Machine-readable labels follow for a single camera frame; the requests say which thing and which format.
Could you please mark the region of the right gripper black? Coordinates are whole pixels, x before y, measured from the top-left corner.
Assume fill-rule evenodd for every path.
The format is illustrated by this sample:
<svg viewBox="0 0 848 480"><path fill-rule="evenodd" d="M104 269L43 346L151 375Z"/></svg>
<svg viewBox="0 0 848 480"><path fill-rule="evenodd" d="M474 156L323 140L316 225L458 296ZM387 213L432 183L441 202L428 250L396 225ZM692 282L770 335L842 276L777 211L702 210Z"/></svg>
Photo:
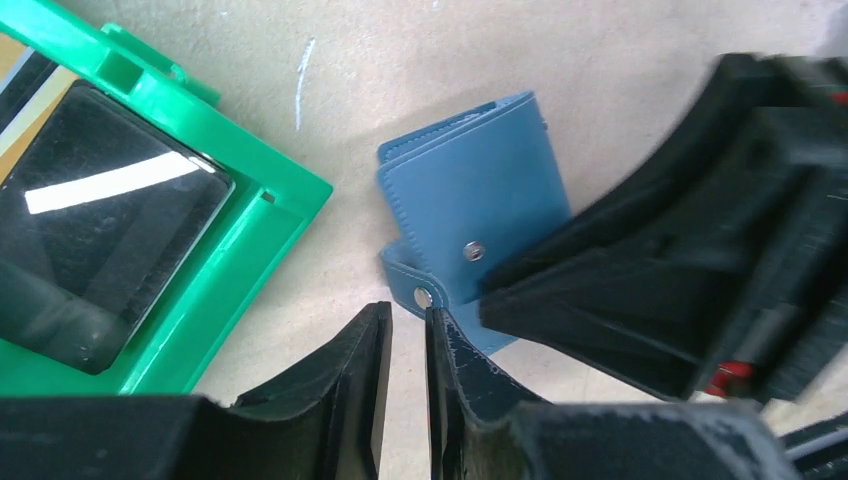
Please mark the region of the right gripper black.
<svg viewBox="0 0 848 480"><path fill-rule="evenodd" d="M482 323L659 398L799 397L847 340L847 60L775 65L800 105L730 147L779 77L720 56L630 176L486 275Z"/></svg>

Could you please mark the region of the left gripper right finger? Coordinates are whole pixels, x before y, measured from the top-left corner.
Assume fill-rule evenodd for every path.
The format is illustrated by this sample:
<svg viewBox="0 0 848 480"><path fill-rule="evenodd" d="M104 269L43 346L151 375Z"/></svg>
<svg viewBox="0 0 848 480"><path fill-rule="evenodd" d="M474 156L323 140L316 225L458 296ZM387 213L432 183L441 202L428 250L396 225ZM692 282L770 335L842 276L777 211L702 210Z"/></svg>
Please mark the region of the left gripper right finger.
<svg viewBox="0 0 848 480"><path fill-rule="evenodd" d="M426 313L435 479L795 479L753 412L722 403L554 404Z"/></svg>

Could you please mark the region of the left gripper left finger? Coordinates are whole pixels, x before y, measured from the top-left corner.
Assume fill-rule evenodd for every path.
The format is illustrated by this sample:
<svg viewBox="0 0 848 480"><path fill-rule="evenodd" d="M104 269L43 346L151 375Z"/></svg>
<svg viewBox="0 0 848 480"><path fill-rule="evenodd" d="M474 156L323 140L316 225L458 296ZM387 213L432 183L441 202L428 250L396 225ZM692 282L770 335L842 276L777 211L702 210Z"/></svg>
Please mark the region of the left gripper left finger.
<svg viewBox="0 0 848 480"><path fill-rule="evenodd" d="M5 398L5 479L375 479L392 311L220 405L200 395Z"/></svg>

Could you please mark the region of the green plastic bin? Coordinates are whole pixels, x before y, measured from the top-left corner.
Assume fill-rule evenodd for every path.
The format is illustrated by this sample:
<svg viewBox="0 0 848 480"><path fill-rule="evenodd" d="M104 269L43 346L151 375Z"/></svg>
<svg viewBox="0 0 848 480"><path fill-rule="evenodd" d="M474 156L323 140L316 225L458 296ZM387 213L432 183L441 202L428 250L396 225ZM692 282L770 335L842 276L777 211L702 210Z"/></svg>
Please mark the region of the green plastic bin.
<svg viewBox="0 0 848 480"><path fill-rule="evenodd" d="M1 336L1 393L187 393L332 188L223 115L218 93L179 65L52 1L1 5L1 187L78 80L216 165L234 188L109 368L88 374Z"/></svg>

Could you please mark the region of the blue card holder wallet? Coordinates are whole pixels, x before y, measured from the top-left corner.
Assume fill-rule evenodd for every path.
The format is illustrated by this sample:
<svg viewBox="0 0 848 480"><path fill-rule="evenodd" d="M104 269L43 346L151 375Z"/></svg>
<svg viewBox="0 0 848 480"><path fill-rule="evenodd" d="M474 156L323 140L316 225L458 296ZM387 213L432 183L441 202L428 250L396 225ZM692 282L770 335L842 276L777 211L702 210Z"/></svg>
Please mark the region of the blue card holder wallet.
<svg viewBox="0 0 848 480"><path fill-rule="evenodd" d="M486 354L512 337L485 328L484 277L571 215L535 95L491 101L381 144L377 183L400 236L379 257L395 302L446 308Z"/></svg>

